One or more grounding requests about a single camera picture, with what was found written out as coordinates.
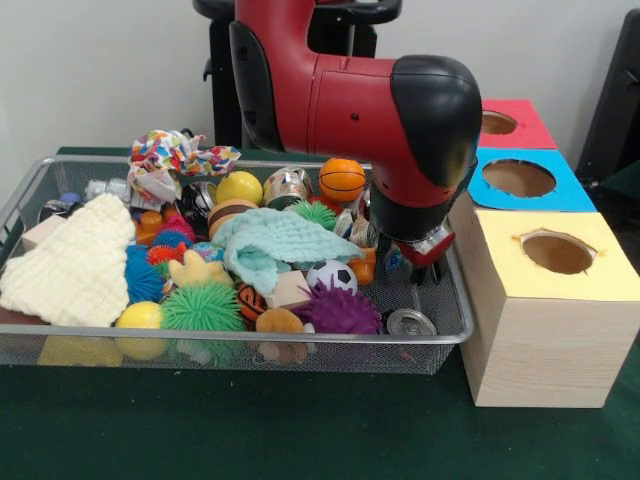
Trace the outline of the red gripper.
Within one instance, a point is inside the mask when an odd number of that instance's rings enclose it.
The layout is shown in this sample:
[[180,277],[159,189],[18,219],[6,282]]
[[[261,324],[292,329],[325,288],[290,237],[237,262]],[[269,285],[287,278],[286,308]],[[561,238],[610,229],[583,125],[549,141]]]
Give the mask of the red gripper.
[[[455,233],[448,225],[439,225],[428,233],[427,237],[415,242],[398,241],[402,255],[414,266],[410,282],[414,285],[423,285],[430,272],[432,264],[437,262],[451,247],[455,239]],[[393,248],[393,240],[383,233],[378,236],[376,249],[376,273],[385,273],[385,258]]]

